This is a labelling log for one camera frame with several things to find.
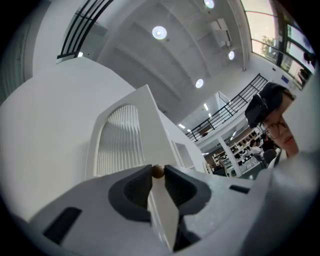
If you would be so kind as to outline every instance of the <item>tree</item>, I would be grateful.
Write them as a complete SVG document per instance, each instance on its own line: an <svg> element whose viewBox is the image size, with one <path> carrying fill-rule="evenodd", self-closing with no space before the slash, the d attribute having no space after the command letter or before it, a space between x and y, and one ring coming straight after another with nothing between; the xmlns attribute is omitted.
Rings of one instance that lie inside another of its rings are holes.
<svg viewBox="0 0 320 256"><path fill-rule="evenodd" d="M272 62L277 59L277 51L270 47L275 45L275 40L275 38L270 39L269 37L263 35L262 42L264 43L261 45L260 49L260 53Z"/></svg>

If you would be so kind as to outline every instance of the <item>glass window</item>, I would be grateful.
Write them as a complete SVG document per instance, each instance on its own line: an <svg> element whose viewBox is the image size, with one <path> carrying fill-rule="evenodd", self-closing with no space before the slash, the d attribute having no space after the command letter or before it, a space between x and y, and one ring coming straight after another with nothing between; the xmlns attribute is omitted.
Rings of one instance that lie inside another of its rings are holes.
<svg viewBox="0 0 320 256"><path fill-rule="evenodd" d="M288 25L288 37L302 45L310 53L314 53L308 39L295 27Z"/></svg>
<svg viewBox="0 0 320 256"><path fill-rule="evenodd" d="M252 51L273 63L277 61L278 51L264 43L252 40Z"/></svg>
<svg viewBox="0 0 320 256"><path fill-rule="evenodd" d="M278 48L276 24L278 19L255 12L246 13L250 26L251 38Z"/></svg>
<svg viewBox="0 0 320 256"><path fill-rule="evenodd" d="M291 56L295 57L298 61L300 61L304 66L306 66L311 73L315 72L315 68L310 64L308 64L308 62L305 60L304 58L304 51L301 50L299 47L297 47L296 45L294 45L291 42L287 43L287 47L286 47L286 52L288 54L290 54Z"/></svg>
<svg viewBox="0 0 320 256"><path fill-rule="evenodd" d="M294 80L300 85L304 85L309 79L309 75L305 72L304 68L298 62L284 54L281 62L281 68L294 77Z"/></svg>
<svg viewBox="0 0 320 256"><path fill-rule="evenodd" d="M245 11L274 15L269 0L241 0Z"/></svg>

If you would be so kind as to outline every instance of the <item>vertical slats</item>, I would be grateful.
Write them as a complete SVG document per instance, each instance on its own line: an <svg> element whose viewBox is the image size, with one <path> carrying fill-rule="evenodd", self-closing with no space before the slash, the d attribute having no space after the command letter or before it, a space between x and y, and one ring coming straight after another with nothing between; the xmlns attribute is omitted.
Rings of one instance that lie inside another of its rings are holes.
<svg viewBox="0 0 320 256"><path fill-rule="evenodd" d="M144 163L138 110L125 105L114 111L104 125L98 148L96 176L104 176Z"/></svg>

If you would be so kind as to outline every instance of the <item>balcony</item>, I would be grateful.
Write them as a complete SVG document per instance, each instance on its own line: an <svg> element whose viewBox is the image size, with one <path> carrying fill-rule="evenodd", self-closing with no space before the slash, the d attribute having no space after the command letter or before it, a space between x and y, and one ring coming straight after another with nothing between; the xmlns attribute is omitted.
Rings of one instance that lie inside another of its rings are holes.
<svg viewBox="0 0 320 256"><path fill-rule="evenodd" d="M200 123L185 135L194 143L207 136L211 132L216 132L227 120L235 118L237 113L245 110L253 95L262 90L268 82L260 73L232 100L215 112L210 118Z"/></svg>

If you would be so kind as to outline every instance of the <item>white ceiling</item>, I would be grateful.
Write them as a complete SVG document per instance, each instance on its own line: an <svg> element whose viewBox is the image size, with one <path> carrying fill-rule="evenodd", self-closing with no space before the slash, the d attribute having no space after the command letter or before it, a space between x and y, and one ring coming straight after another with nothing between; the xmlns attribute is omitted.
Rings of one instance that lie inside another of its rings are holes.
<svg viewBox="0 0 320 256"><path fill-rule="evenodd" d="M209 9L203 0L145 1L132 10L134 15L126 14L121 29L110 28L116 36L105 37L112 38L112 44L107 42L96 59L135 88L148 84L159 109L178 123L219 90L222 85L215 81L221 73L243 68L233 12L226 0L214 2ZM238 47L233 61L227 57L229 49L219 47L213 35L210 23L218 18L228 26L231 46ZM156 26L166 28L165 39L152 36ZM204 86L197 89L200 78Z"/></svg>

